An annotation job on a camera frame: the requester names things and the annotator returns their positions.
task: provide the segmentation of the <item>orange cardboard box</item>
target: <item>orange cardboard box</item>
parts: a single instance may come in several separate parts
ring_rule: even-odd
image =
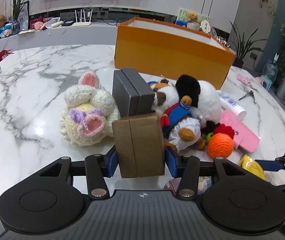
[[[118,26],[115,67],[177,80],[188,74],[220,89],[235,52],[200,31],[133,18]]]

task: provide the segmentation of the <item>orange crocheted ball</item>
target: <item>orange crocheted ball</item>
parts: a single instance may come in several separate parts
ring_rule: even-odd
[[[232,154],[234,141],[225,133],[217,133],[212,136],[207,145],[207,152],[211,158],[227,158]]]

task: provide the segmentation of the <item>marble table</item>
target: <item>marble table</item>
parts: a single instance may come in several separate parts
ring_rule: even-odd
[[[59,119],[65,102],[63,92],[78,82],[88,70],[94,70],[101,84],[112,90],[114,71],[113,45],[73,45],[40,47],[18,50],[1,62],[0,75],[0,195],[61,156],[73,161],[84,160],[94,153],[105,154],[113,139],[105,138],[91,147],[76,147],[66,142],[59,132]],[[221,90],[239,99],[247,87],[236,80],[242,69],[231,67]],[[142,74],[146,81],[155,77]],[[243,122],[260,138],[260,144],[251,155],[254,159],[274,160],[285,152],[285,112],[262,87],[252,98],[240,101],[247,110]],[[201,160],[211,159],[205,152],[186,149]],[[229,159],[237,163],[242,156],[234,151]],[[114,177],[106,179],[112,194],[114,189],[161,189],[171,178],[165,175],[138,179],[122,179],[119,168]],[[285,183],[285,171],[267,172],[272,184]],[[85,177],[76,177],[74,186],[87,193]]]

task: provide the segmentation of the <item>keys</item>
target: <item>keys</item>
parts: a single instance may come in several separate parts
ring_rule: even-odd
[[[255,96],[253,95],[253,90],[250,90],[247,94],[245,94],[242,98],[240,98],[238,101],[246,98],[246,97],[253,97],[253,103],[256,104],[257,101],[255,100]]]

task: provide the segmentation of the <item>purple crocheted bow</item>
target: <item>purple crocheted bow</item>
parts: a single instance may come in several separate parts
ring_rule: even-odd
[[[92,109],[88,114],[86,114],[84,111],[79,111],[75,108],[70,109],[70,111],[69,111],[70,118],[75,123],[81,123],[85,127],[86,130],[89,130],[89,129],[88,129],[88,126],[86,124],[85,117],[89,114],[98,114],[100,116],[103,116],[103,111],[100,108]]]

